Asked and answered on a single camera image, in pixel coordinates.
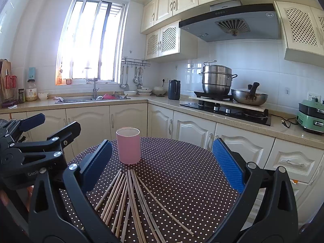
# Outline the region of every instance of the black kettle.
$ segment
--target black kettle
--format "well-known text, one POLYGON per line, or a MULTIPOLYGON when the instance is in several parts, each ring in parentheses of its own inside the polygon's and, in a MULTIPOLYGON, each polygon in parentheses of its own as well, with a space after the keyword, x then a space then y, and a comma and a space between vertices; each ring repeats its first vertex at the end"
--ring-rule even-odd
POLYGON ((169 81, 168 98, 174 100, 180 99, 180 80, 174 79, 169 81))

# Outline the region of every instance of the utensil rack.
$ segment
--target utensil rack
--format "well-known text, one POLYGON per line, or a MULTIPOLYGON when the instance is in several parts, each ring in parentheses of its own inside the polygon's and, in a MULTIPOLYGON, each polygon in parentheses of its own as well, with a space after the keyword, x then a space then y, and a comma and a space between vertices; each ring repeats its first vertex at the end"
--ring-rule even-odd
POLYGON ((130 66, 140 66, 140 67, 149 67, 151 66, 150 61, 134 59, 134 58, 122 58, 122 64, 130 65, 130 66))

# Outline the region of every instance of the polka dot tablecloth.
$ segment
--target polka dot tablecloth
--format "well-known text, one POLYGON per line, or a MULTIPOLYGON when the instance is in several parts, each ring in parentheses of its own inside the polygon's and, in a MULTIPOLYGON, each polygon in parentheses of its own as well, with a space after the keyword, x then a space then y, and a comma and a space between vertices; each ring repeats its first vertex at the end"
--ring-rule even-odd
MULTIPOLYGON (((134 169, 162 205, 194 233, 192 236, 176 224, 141 186, 155 221, 168 243, 205 242, 215 231, 215 228, 221 224, 239 196, 238 192, 232 189, 227 182, 214 155, 203 148, 171 139, 141 138, 142 157, 140 162, 135 165, 124 165, 118 158, 117 141, 112 141, 112 145, 113 154, 107 167, 94 190, 87 194, 89 202, 93 208, 97 205, 119 169, 122 169, 123 173, 128 169, 134 169)), ((80 163, 86 154, 94 152, 97 147, 86 149, 71 163, 80 163)), ((72 223, 81 228, 81 221, 78 219, 66 191, 62 190, 61 194, 72 223)), ((145 220, 135 190, 134 194, 146 242, 156 242, 145 220)), ((106 200, 107 198, 98 209, 98 215, 102 213, 106 200)), ((124 208, 124 217, 127 202, 128 197, 124 208)), ((110 228, 112 228, 118 204, 119 200, 110 220, 110 228)), ((125 242, 138 242, 131 213, 125 242)))

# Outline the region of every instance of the kitchen sink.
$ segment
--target kitchen sink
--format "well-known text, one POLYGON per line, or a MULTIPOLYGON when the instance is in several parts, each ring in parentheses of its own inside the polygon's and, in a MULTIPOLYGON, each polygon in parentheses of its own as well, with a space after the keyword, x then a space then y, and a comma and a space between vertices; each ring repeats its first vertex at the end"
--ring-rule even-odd
POLYGON ((58 99, 55 103, 72 103, 72 102, 87 102, 87 101, 115 101, 115 100, 127 100, 128 97, 123 98, 123 96, 115 96, 116 99, 94 99, 92 97, 65 97, 63 100, 58 99))

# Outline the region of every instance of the range hood vent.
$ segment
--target range hood vent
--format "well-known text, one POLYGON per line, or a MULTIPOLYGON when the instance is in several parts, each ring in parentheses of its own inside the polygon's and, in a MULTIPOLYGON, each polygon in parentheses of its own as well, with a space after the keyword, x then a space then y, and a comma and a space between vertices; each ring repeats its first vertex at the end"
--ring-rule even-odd
POLYGON ((266 38, 279 39, 273 4, 234 6, 179 22, 179 27, 206 42, 266 38))

